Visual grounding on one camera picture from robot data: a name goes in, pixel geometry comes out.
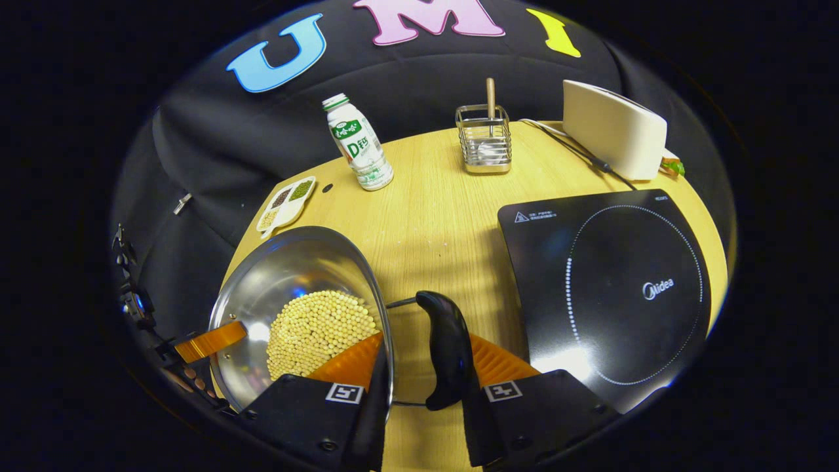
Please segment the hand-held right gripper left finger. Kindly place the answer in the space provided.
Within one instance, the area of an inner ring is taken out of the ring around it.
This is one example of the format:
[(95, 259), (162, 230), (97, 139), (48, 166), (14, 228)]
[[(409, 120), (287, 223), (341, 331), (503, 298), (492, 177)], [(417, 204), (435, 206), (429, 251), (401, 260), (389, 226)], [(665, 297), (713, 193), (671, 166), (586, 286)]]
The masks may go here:
[(389, 373), (383, 334), (310, 376), (283, 374), (238, 416), (246, 432), (318, 471), (380, 471)]

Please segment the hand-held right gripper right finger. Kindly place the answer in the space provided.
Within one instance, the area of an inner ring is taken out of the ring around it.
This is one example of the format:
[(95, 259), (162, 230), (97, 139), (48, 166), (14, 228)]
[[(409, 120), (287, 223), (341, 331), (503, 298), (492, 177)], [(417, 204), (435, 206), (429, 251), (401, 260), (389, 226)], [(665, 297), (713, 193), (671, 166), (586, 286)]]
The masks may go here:
[(462, 400), (472, 466), (536, 468), (608, 427), (619, 412), (571, 373), (540, 373), (471, 335), (473, 370)]

